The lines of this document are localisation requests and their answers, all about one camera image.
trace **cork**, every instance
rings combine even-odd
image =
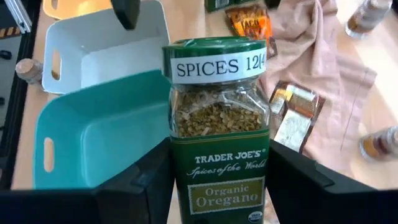
[[[37,60],[24,58],[17,63],[15,71],[29,84],[42,84],[43,64]]]

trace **spice jar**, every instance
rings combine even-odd
[[[354,14],[348,19],[345,27],[350,37],[366,37],[386,16],[392,0],[364,0]]]
[[[256,83],[266,41],[180,40],[163,48],[183,223],[262,223],[270,108]]]
[[[369,161],[398,159],[398,126],[362,137],[359,148],[362,155]]]

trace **table surface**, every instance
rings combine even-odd
[[[203,0],[161,0],[161,2],[172,42],[192,37],[230,35],[224,21],[224,12],[207,14],[203,7]],[[396,125],[398,100],[395,97],[398,76],[394,76],[393,73],[398,71],[398,54],[396,53],[398,52],[398,18],[391,12],[368,38],[353,40],[345,35],[343,24],[361,1],[337,0],[337,2],[338,19],[341,22],[341,32],[338,35],[339,51],[361,60],[378,73],[364,107],[358,131],[364,135]],[[48,17],[43,11],[40,12],[34,58],[41,62],[43,62],[45,34],[47,28],[54,22],[55,19]],[[36,86],[28,88],[12,189],[32,188],[35,123],[44,105],[55,97],[55,95],[42,92]],[[396,175],[398,161],[368,163],[361,157],[358,150],[350,165],[354,178],[358,181],[378,189],[398,188],[398,175]]]

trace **white plastic basket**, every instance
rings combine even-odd
[[[113,9],[57,21],[49,27],[44,52],[43,88],[65,94],[117,78],[162,69],[169,44],[164,10],[158,1],[142,1],[137,26],[125,30]],[[60,77],[52,76],[53,54]]]

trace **glass bottle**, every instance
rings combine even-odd
[[[362,155],[371,161],[398,158],[398,126],[368,134],[359,142]]]
[[[350,37],[366,37],[390,10],[392,0],[365,0],[348,19],[345,31]]]

